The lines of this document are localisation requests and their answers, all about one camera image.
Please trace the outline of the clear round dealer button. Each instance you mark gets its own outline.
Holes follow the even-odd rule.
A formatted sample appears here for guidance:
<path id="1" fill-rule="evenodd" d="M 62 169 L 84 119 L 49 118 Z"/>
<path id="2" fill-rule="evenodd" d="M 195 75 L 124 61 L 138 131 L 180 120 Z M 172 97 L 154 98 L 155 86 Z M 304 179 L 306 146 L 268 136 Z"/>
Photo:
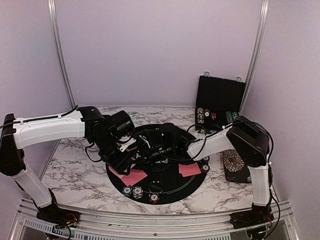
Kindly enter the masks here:
<path id="1" fill-rule="evenodd" d="M 162 193 L 164 190 L 164 186 L 160 181 L 152 181 L 148 185 L 148 189 L 150 193 Z"/>

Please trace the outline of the red playing card deck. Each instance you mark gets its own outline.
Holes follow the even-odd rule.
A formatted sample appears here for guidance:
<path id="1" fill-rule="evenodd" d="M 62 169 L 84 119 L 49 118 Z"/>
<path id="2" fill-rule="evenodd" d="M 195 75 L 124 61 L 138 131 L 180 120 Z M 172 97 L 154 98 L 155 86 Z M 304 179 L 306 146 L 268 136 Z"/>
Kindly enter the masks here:
<path id="1" fill-rule="evenodd" d="M 126 175 L 124 175 L 124 174 L 118 173 L 118 172 L 115 171 L 113 168 L 109 168 L 109 170 L 110 170 L 116 177 L 118 177 L 119 179 L 122 179 L 123 177 L 126 176 Z"/>

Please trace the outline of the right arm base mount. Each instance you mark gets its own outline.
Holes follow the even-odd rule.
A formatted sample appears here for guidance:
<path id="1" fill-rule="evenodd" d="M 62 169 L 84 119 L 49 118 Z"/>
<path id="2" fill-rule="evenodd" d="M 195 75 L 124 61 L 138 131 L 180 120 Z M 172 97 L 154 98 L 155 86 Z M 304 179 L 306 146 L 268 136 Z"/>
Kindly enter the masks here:
<path id="1" fill-rule="evenodd" d="M 240 229 L 272 222 L 273 220 L 274 216 L 270 205 L 258 206 L 252 204 L 251 210 L 232 213 L 229 222 L 234 229 Z"/>

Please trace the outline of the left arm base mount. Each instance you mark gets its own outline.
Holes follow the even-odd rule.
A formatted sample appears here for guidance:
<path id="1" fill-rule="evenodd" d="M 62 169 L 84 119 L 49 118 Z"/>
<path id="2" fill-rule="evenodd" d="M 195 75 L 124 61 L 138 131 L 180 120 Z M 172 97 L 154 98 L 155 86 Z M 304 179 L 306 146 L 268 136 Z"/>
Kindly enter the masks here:
<path id="1" fill-rule="evenodd" d="M 76 227 L 79 222 L 80 213 L 74 210 L 60 208 L 57 200 L 52 199 L 51 204 L 46 207 L 39 207 L 33 200 L 37 208 L 36 217 L 40 220 L 57 224 L 59 227 Z"/>

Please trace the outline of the dealt red card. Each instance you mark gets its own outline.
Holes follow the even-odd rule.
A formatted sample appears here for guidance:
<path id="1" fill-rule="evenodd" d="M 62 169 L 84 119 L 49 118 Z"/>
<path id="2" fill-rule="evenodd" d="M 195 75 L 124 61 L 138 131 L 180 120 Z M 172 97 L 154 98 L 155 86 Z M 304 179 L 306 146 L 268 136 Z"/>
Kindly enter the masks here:
<path id="1" fill-rule="evenodd" d="M 199 175 L 202 173 L 199 168 L 199 165 L 197 163 L 193 163 L 193 164 L 189 164 L 189 165 L 179 164 L 178 169 L 179 169 L 179 173 L 183 177 Z"/>
<path id="2" fill-rule="evenodd" d="M 132 170 L 129 174 L 130 177 L 137 177 L 139 182 L 146 178 L 148 175 L 143 170 Z"/>
<path id="3" fill-rule="evenodd" d="M 127 151 L 127 152 L 131 152 L 131 151 L 135 150 L 136 148 L 137 148 L 137 146 L 136 146 L 136 147 L 133 147 L 133 148 L 127 148 L 126 151 Z"/>
<path id="4" fill-rule="evenodd" d="M 135 176 L 125 175 L 124 177 L 121 178 L 121 181 L 128 187 L 128 186 L 133 186 L 134 184 L 139 182 L 139 179 Z"/>

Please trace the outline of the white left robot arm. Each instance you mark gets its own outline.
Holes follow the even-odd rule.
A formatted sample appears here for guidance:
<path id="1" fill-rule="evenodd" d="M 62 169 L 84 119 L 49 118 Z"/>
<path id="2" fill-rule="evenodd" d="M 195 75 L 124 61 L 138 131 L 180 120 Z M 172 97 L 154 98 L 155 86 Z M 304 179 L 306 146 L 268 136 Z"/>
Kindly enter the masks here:
<path id="1" fill-rule="evenodd" d="M 30 146 L 62 139 L 85 138 L 98 147 L 102 162 L 122 172 L 129 169 L 121 163 L 123 146 L 133 138 L 135 126 L 125 111 L 103 115 L 94 106 L 75 107 L 56 115 L 35 118 L 5 116 L 0 134 L 0 172 L 11 177 L 33 200 L 40 215 L 58 223 L 63 219 L 54 193 L 43 185 L 34 171 L 25 163 L 24 150 Z"/>

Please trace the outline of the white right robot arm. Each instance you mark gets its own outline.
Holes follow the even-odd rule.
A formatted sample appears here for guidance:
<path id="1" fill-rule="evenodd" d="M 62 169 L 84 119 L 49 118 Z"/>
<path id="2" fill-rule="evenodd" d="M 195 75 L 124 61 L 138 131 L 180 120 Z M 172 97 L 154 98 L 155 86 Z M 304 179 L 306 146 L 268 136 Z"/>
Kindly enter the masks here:
<path id="1" fill-rule="evenodd" d="M 149 128 L 143 126 L 133 136 L 140 156 L 136 159 L 143 165 L 150 165 L 160 159 L 182 165 L 191 165 L 212 154 L 234 150 L 248 168 L 253 189 L 251 210 L 235 215 L 238 219 L 247 217 L 252 224 L 272 219 L 272 170 L 270 156 L 273 139 L 259 123 L 239 116 L 233 123 L 201 138 L 187 140 L 181 129 L 173 123 L 163 123 Z"/>

